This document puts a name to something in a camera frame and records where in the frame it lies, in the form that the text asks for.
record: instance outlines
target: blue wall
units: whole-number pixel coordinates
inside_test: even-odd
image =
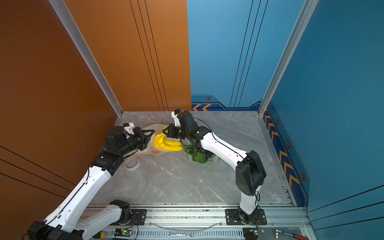
[[[304,0],[188,0],[192,101],[260,101]]]
[[[310,178],[320,240],[377,239],[383,222],[383,9],[319,1],[272,98]]]

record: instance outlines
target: blue decorative border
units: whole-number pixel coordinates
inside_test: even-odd
[[[265,126],[271,137],[277,156],[279,156],[281,167],[283,168],[285,177],[291,187],[297,206],[307,207],[310,182],[308,174],[301,164],[301,161],[298,159],[298,155],[292,142],[287,138],[288,134],[286,133],[281,120],[279,119],[279,124],[276,124],[276,119],[279,119],[279,116],[271,102],[263,114]],[[291,143],[290,149],[287,149],[286,147],[287,142]],[[307,177],[305,181],[300,177],[302,172],[305,173]]]
[[[193,111],[257,111],[260,104],[261,101],[248,108],[227,108],[213,95],[192,95]]]

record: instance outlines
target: yellow chevron arrow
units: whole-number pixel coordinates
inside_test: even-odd
[[[272,131],[272,142],[273,142],[273,136],[274,136],[274,135],[279,136],[279,135],[277,134],[277,132]]]
[[[268,115],[265,116],[265,125],[266,125],[266,119],[267,119],[267,118],[271,118],[271,116],[268,116]]]
[[[292,176],[291,174],[289,175],[289,186],[292,188],[292,180],[294,180],[295,182],[297,182],[297,184],[300,184],[299,183],[299,180],[297,180],[294,176]]]
[[[201,104],[198,104],[198,105],[196,105],[194,108],[192,108],[193,110],[195,110],[195,111],[198,111],[196,108],[198,108],[198,107],[200,107],[201,106]]]
[[[288,157],[288,156],[287,156],[287,154],[286,154],[285,152],[283,152],[283,151],[280,151],[280,162],[281,162],[281,156],[282,156],[282,155],[284,155],[284,156]]]
[[[271,131],[271,126],[274,127],[273,123],[268,123],[268,132]]]
[[[293,170],[293,167],[290,164],[288,164],[287,162],[284,162],[284,173],[285,174],[287,174],[287,167],[289,167],[290,169]]]
[[[208,111],[208,110],[207,110],[207,107],[209,107],[209,106],[211,106],[211,104],[208,104],[207,106],[203,107],[203,110],[204,110],[204,111]]]

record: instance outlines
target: black mounting plate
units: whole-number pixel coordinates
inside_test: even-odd
[[[256,213],[256,216],[257,217],[255,218],[255,221],[257,221],[258,225],[267,225],[265,212],[263,209],[259,209]],[[227,220],[227,225],[244,225],[241,223],[238,209],[226,209],[225,217]]]
[[[131,209],[133,216],[135,217],[135,225],[143,226],[145,223],[145,219],[147,217],[146,209]],[[132,226],[133,219],[129,220],[125,225],[121,226]],[[110,225],[119,225],[118,222],[114,222]]]

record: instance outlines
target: red handle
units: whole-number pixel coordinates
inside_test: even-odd
[[[309,240],[307,237],[303,237],[303,236],[300,236],[300,235],[297,235],[297,234],[295,234],[293,237],[296,238],[296,239],[300,239],[300,240]]]

